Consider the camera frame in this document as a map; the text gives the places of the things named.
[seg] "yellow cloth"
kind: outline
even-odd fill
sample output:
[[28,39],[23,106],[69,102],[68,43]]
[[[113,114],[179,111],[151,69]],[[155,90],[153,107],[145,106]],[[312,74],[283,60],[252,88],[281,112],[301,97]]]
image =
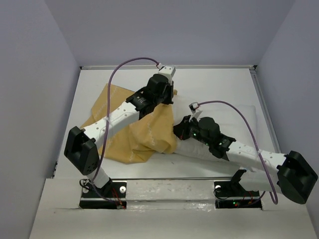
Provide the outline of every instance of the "yellow cloth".
[[[111,85],[110,112],[114,111],[134,92]],[[107,85],[94,103],[92,115],[81,126],[85,127],[106,116]],[[160,104],[153,113],[132,123],[115,136],[109,138],[104,157],[122,163],[146,162],[155,151],[173,153],[176,149],[176,139],[173,134],[173,112],[171,105]]]

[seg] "wire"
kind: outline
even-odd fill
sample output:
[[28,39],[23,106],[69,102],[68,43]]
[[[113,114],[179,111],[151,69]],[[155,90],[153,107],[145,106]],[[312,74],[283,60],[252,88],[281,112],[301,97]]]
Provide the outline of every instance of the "wire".
[[103,198],[104,200],[110,202],[110,203],[115,203],[114,201],[104,197],[102,194],[100,194],[100,192],[98,191],[98,189],[96,188],[96,186],[94,184],[92,184],[92,188],[94,190],[94,192],[100,197],[100,198]]
[[272,201],[273,201],[273,203],[274,203],[275,205],[278,204],[278,196],[277,196],[277,192],[276,192],[274,183],[273,183],[273,181],[271,180],[269,171],[268,171],[268,169],[267,169],[267,165],[265,164],[264,158],[263,158],[263,156],[261,155],[261,152],[260,152],[260,150],[259,150],[259,147],[258,147],[256,138],[255,138],[255,136],[254,136],[254,133],[253,133],[253,131],[251,130],[251,128],[250,128],[250,126],[249,126],[249,124],[248,124],[246,118],[244,117],[244,115],[243,115],[236,107],[234,107],[232,104],[230,104],[230,103],[228,103],[228,102],[225,102],[225,101],[206,101],[206,102],[199,103],[198,105],[201,106],[201,105],[210,104],[210,103],[222,103],[222,104],[226,104],[226,105],[230,106],[231,108],[233,108],[233,109],[241,116],[241,118],[244,120],[244,122],[245,122],[245,124],[246,124],[246,126],[247,126],[247,128],[248,128],[248,130],[249,130],[249,132],[250,132],[251,138],[253,139],[253,142],[254,142],[255,148],[256,148],[256,150],[257,150],[258,156],[259,156],[259,158],[260,158],[260,160],[261,160],[261,163],[262,163],[262,165],[263,165],[263,167],[264,167],[264,170],[265,170],[265,172],[266,172],[266,175],[267,175],[268,181],[269,181],[269,183],[270,183],[271,189],[273,190],[274,195],[273,195],[271,192],[269,192],[270,197],[271,197],[271,199],[272,199]]
[[266,191],[264,191],[264,192],[260,195],[260,197],[259,197],[255,202],[252,202],[251,204],[243,205],[241,208],[250,207],[250,206],[252,206],[252,205],[258,203],[258,202],[263,198],[263,196],[264,196],[265,194],[266,194]]
[[248,204],[251,204],[251,203],[253,202],[253,200],[254,200],[254,197],[253,197],[253,195],[252,195],[252,193],[251,193],[250,191],[248,191],[248,193],[249,193],[250,196],[251,196],[251,200],[250,200],[250,202],[249,202]]
[[226,198],[219,198],[219,197],[217,197],[217,196],[216,196],[216,189],[214,189],[213,193],[214,193],[215,198],[217,198],[217,199],[219,199],[219,200],[226,200],[227,198],[229,198],[229,197],[226,197]]
[[[111,88],[111,82],[112,82],[112,79],[115,75],[115,73],[124,65],[132,62],[132,61],[137,61],[137,60],[149,60],[149,61],[153,61],[154,63],[156,63],[156,66],[158,66],[160,63],[156,60],[154,60],[153,58],[150,58],[150,57],[138,57],[138,58],[133,58],[133,59],[130,59],[130,60],[127,60],[123,63],[121,63],[120,65],[118,65],[114,71],[112,72],[111,76],[110,76],[110,79],[109,79],[109,82],[108,82],[108,102],[107,102],[107,113],[106,113],[106,117],[107,119],[110,117],[110,88]],[[99,173],[99,170],[101,168],[101,165],[102,165],[102,162],[103,162],[103,158],[104,158],[104,153],[105,153],[105,148],[106,148],[106,141],[107,141],[107,138],[108,138],[108,131],[109,131],[109,121],[106,120],[106,128],[105,128],[105,134],[104,134],[104,141],[103,141],[103,148],[102,148],[102,154],[101,154],[101,158],[100,158],[100,161],[98,163],[98,166],[97,166],[97,169],[96,169],[96,172],[95,172],[95,175],[92,179],[92,184],[94,184],[94,180],[95,178],[97,177],[98,173]]]
[[79,184],[80,184],[80,186],[82,188],[84,188],[84,189],[86,189],[88,191],[91,191],[91,189],[88,186],[86,186],[86,184],[87,184],[87,180],[86,179],[80,179]]

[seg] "gray wall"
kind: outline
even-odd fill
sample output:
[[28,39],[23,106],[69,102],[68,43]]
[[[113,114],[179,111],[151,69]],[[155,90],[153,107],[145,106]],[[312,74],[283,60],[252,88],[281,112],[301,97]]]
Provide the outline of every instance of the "gray wall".
[[[319,173],[319,1],[297,0],[263,56],[258,77],[282,151]],[[308,210],[319,233],[319,183]]]
[[294,0],[46,0],[80,65],[257,64]]
[[28,238],[78,64],[43,0],[0,1],[0,238]]

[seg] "screw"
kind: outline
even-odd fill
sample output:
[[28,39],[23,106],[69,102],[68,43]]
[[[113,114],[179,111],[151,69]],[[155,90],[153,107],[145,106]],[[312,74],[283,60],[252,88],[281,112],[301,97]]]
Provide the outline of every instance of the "screw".
[[215,191],[216,191],[217,193],[220,193],[220,192],[221,192],[221,186],[220,186],[220,185],[217,185],[217,186],[215,187]]
[[126,192],[126,187],[122,186],[120,187],[120,193],[125,193]]

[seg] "red wire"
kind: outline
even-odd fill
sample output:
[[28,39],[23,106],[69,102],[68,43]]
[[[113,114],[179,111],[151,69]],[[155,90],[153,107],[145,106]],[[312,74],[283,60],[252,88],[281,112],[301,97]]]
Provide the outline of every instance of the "red wire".
[[[113,198],[115,199],[115,195],[114,195],[114,192],[112,191],[112,196],[113,196]],[[115,205],[117,206],[118,205],[118,202],[116,201],[116,200],[114,200],[114,202],[115,202]]]
[[246,197],[246,194],[244,194],[244,197],[243,197],[243,199],[239,202],[239,203],[241,203],[244,199],[245,199],[245,197]]
[[254,198],[253,198],[253,194],[251,193],[251,192],[248,192],[249,194],[250,194],[250,196],[251,196],[251,200],[250,200],[250,202],[248,203],[248,204],[251,204],[252,202],[253,202],[253,200],[254,200]]
[[120,205],[125,209],[126,207],[123,206],[123,203],[122,203],[122,201],[121,201],[121,199],[120,199],[118,193],[116,192],[115,188],[113,188],[113,191],[114,191],[114,194],[115,194],[117,200],[120,202]]

